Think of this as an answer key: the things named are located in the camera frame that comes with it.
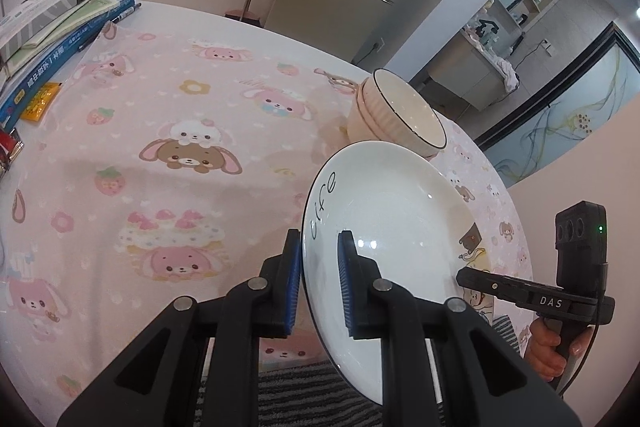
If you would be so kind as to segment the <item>right hand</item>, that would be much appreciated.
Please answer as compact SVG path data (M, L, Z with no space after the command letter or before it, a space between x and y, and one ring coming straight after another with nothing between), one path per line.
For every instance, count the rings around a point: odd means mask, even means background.
M567 365L567 359L556 351L561 343L561 336L549 329L541 317L530 324L529 332L525 360L540 378L551 383L564 374ZM576 360L584 357L593 333L594 328L589 326L570 345L570 355Z

